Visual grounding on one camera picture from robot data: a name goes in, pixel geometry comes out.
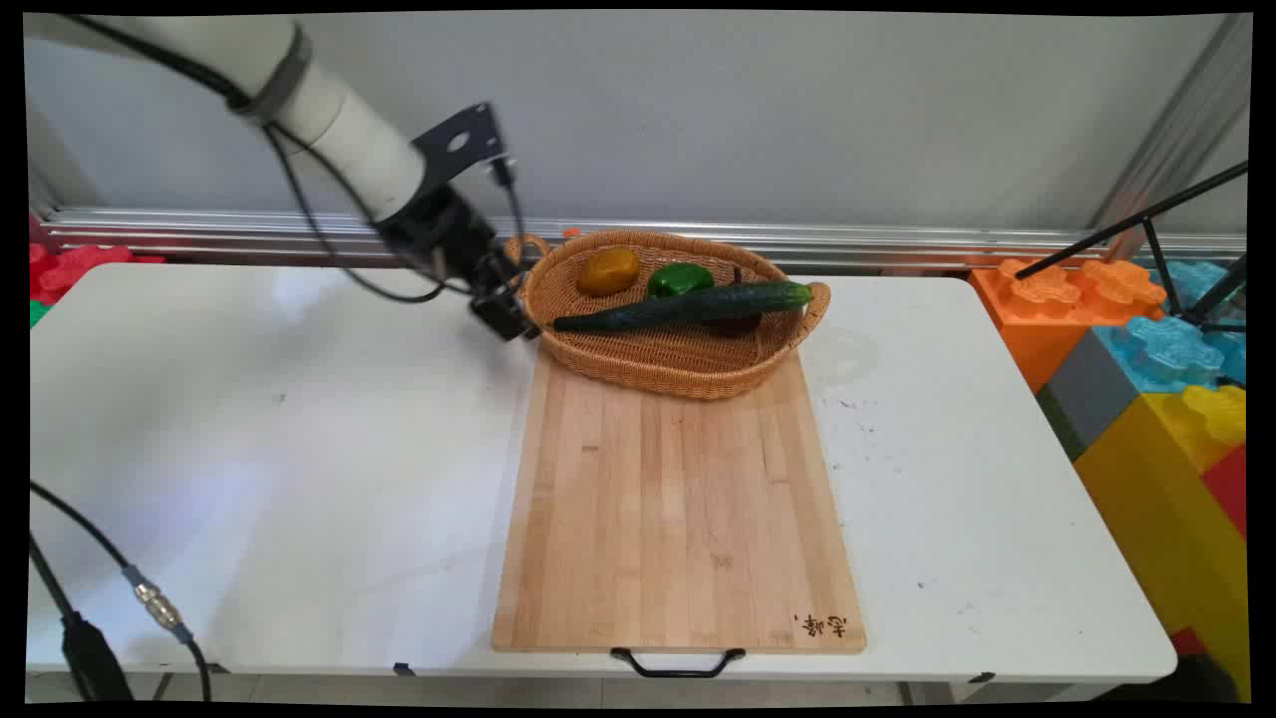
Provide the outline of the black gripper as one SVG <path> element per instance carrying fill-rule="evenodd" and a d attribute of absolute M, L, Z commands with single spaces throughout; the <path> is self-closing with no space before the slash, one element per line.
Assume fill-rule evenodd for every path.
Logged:
<path fill-rule="evenodd" d="M 396 258 L 440 286 L 436 292 L 477 295 L 470 312 L 501 341 L 541 333 L 522 305 L 522 263 L 505 258 L 493 224 L 450 185 L 413 195 L 376 231 Z"/>

